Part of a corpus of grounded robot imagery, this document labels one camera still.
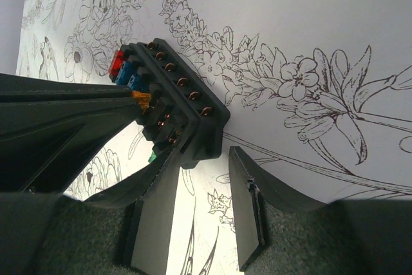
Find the red blade fuse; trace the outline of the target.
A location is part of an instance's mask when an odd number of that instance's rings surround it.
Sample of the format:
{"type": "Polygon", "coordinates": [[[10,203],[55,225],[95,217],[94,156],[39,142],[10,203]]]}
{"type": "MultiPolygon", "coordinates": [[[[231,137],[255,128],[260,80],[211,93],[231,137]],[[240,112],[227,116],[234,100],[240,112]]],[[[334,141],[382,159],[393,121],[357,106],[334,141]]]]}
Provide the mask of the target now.
{"type": "Polygon", "coordinates": [[[116,51],[113,59],[111,61],[111,65],[109,67],[109,74],[113,76],[117,76],[118,72],[120,71],[124,62],[124,52],[121,50],[116,51]]]}

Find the floral printed table mat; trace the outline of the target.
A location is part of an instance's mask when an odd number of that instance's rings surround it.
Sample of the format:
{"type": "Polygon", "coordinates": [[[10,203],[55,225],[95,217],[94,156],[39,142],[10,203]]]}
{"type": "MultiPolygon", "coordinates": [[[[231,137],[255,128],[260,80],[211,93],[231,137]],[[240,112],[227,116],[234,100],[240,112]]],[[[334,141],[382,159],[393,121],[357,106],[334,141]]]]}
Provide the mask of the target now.
{"type": "Polygon", "coordinates": [[[230,111],[181,169],[163,274],[238,274],[229,147],[320,202],[411,200],[411,0],[24,0],[17,74],[107,84],[159,37],[230,111]]]}

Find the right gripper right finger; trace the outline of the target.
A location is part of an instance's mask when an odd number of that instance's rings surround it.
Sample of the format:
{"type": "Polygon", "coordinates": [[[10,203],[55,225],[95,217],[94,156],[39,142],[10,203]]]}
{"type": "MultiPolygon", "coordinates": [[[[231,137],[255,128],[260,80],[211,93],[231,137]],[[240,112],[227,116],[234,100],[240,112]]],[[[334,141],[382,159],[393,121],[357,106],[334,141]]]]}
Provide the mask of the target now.
{"type": "Polygon", "coordinates": [[[239,146],[229,149],[229,178],[241,272],[267,246],[265,203],[289,213],[313,211],[325,205],[280,181],[239,146]]]}

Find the black fuse box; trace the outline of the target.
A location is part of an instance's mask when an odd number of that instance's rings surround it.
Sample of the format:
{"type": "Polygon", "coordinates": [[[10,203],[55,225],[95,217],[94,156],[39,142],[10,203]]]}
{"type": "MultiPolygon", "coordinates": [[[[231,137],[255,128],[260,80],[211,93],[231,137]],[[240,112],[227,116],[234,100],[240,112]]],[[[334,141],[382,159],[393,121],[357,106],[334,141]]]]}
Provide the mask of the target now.
{"type": "Polygon", "coordinates": [[[218,158],[230,112],[189,65],[159,38],[123,44],[118,50],[141,78],[138,91],[151,94],[149,107],[136,121],[156,155],[176,148],[184,169],[218,158]]]}

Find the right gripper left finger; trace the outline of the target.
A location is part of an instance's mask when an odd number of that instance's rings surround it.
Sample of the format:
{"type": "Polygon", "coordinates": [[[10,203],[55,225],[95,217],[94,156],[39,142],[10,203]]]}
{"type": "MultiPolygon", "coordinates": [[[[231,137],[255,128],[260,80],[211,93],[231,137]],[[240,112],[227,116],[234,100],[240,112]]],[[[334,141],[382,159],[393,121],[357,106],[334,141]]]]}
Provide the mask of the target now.
{"type": "Polygon", "coordinates": [[[132,207],[122,263],[142,274],[165,274],[180,170],[169,147],[150,164],[84,202],[103,209],[132,207]]]}

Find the blue blade fuse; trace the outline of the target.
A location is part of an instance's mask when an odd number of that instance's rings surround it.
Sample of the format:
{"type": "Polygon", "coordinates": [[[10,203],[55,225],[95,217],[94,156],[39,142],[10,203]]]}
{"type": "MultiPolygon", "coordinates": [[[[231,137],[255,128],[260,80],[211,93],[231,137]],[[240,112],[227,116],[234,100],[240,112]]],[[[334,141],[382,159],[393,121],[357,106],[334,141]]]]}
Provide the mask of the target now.
{"type": "Polygon", "coordinates": [[[137,74],[132,74],[132,76],[130,77],[127,85],[131,90],[138,91],[140,89],[140,85],[141,85],[140,76],[137,75],[137,74]]]}
{"type": "Polygon", "coordinates": [[[134,72],[133,65],[129,61],[124,61],[116,77],[116,85],[126,86],[134,72]]]}

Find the orange blade fuse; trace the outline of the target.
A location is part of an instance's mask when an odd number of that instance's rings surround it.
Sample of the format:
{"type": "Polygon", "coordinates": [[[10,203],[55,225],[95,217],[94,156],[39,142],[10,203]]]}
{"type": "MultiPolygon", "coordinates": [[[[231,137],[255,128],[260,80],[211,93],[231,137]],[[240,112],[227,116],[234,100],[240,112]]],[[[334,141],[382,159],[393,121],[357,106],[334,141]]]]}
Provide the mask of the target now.
{"type": "Polygon", "coordinates": [[[140,91],[133,90],[131,92],[131,97],[137,101],[142,111],[145,111],[149,107],[149,103],[151,101],[150,93],[142,93],[140,91]]]}

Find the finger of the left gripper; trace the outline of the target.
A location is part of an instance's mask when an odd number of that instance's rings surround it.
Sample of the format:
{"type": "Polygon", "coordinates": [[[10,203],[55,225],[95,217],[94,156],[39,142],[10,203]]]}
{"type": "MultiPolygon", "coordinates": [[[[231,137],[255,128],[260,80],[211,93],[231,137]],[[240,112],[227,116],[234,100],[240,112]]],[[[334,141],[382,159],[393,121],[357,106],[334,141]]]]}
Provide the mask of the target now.
{"type": "Polygon", "coordinates": [[[77,84],[1,74],[1,102],[128,98],[127,86],[77,84]]]}
{"type": "Polygon", "coordinates": [[[1,191],[63,192],[140,114],[130,97],[1,103],[1,191]]]}

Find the green blade fuse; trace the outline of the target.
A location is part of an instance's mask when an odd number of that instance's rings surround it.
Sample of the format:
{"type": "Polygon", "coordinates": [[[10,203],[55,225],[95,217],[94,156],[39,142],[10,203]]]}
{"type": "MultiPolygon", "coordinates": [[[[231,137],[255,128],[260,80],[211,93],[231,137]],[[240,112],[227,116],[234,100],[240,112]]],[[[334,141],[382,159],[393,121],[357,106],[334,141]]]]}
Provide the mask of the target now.
{"type": "Polygon", "coordinates": [[[154,151],[152,151],[151,156],[150,156],[149,159],[148,159],[148,162],[151,163],[151,162],[153,162],[154,160],[156,160],[156,158],[157,158],[156,153],[155,153],[154,151]]]}

